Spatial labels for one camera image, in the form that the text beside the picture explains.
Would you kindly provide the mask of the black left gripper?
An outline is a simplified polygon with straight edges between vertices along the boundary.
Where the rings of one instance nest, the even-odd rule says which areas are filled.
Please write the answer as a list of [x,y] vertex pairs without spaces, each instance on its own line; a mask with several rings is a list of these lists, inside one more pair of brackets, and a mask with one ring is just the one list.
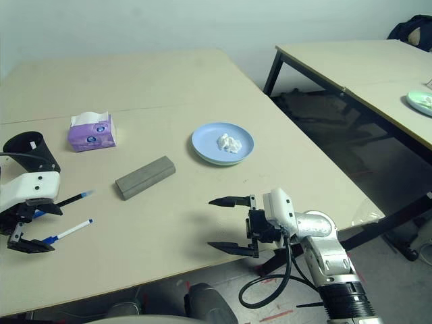
[[45,214],[63,215],[61,208],[50,198],[28,199],[1,212],[1,235],[9,236],[7,247],[18,252],[51,252],[55,249],[40,240],[22,239],[24,225],[34,216]]

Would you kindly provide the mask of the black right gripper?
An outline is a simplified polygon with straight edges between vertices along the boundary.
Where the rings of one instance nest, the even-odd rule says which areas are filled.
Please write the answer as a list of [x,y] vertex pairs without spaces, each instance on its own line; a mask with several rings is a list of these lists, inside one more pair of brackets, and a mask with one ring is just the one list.
[[246,236],[250,239],[248,247],[239,246],[233,242],[208,242],[209,246],[222,252],[244,257],[259,257],[259,242],[261,243],[280,243],[281,230],[269,223],[265,217],[263,209],[257,209],[256,198],[250,196],[225,196],[209,201],[210,205],[220,207],[246,206],[250,207],[246,218]]

